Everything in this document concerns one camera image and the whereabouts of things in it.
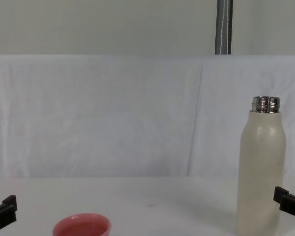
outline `metal pole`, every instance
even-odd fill
[[[215,54],[231,54],[233,0],[217,0]]]

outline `pink bowl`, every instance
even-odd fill
[[[103,215],[84,213],[69,216],[59,221],[53,236],[109,236],[111,223]]]

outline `table surface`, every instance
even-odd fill
[[[295,194],[295,177],[284,187]],[[17,222],[0,236],[51,236],[61,219],[107,216],[111,236],[234,236],[237,181],[196,177],[0,179],[0,204],[17,196]],[[282,212],[280,231],[295,236]]]

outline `white backdrop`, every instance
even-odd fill
[[[234,177],[258,95],[295,174],[295,57],[0,56],[0,177]]]

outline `white bottle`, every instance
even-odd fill
[[[279,206],[274,189],[282,186],[286,137],[278,97],[254,97],[240,140],[237,196],[239,236],[277,236]]]

